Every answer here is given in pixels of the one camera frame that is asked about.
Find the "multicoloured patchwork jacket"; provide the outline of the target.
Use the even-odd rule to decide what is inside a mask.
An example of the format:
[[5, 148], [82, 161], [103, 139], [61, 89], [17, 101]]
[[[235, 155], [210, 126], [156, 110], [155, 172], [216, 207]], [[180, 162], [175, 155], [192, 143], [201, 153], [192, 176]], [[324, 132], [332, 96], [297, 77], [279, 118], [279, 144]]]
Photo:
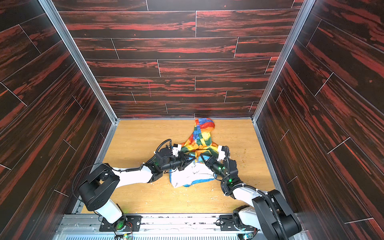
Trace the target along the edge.
[[211, 156], [219, 156], [219, 145], [214, 143], [211, 137], [214, 128], [215, 123], [209, 118], [195, 119], [193, 133], [181, 144], [181, 152], [195, 159], [184, 170], [174, 170], [170, 173], [170, 183], [174, 188], [190, 187], [215, 179], [213, 171], [204, 163], [204, 160]]

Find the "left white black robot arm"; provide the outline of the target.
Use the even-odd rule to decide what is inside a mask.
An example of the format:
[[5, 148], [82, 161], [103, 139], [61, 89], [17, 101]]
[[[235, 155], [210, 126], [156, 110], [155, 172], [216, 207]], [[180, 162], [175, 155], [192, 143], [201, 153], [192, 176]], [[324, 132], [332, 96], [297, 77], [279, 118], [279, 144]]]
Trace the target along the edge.
[[78, 191], [88, 211], [97, 212], [108, 223], [115, 224], [123, 218], [123, 212], [111, 196], [115, 189], [157, 181], [168, 170], [184, 170], [196, 157], [170, 149], [162, 149], [137, 168], [113, 168], [101, 164], [91, 172], [79, 186]]

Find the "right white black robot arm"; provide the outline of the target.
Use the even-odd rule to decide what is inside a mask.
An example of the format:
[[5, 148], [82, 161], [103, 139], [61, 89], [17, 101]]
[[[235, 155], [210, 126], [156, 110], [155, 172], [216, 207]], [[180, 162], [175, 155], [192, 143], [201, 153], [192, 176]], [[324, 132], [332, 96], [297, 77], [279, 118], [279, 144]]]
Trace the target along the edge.
[[302, 231], [300, 221], [279, 191], [265, 192], [245, 184], [238, 176], [236, 161], [227, 157], [222, 162], [215, 156], [202, 155], [202, 159], [214, 176], [221, 178], [224, 195], [246, 203], [231, 216], [220, 217], [217, 225], [222, 230], [253, 231], [241, 240], [254, 239], [259, 231], [268, 240], [288, 240]]

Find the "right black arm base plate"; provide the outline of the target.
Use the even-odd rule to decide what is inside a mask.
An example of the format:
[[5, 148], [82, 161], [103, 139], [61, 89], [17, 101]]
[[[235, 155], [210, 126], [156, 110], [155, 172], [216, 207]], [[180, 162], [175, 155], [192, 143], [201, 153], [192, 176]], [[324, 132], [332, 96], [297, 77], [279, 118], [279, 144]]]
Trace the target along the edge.
[[220, 215], [216, 220], [216, 226], [220, 227], [221, 231], [255, 231], [257, 228], [245, 225], [241, 222], [237, 214]]

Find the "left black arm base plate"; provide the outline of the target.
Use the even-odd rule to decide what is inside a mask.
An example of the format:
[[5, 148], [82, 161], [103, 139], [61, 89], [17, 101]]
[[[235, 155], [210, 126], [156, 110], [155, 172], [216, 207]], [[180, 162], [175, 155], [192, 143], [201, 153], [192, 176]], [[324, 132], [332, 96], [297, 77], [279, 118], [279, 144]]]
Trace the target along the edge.
[[124, 215], [114, 223], [109, 223], [103, 218], [100, 232], [138, 232], [140, 230], [142, 216], [140, 215]]

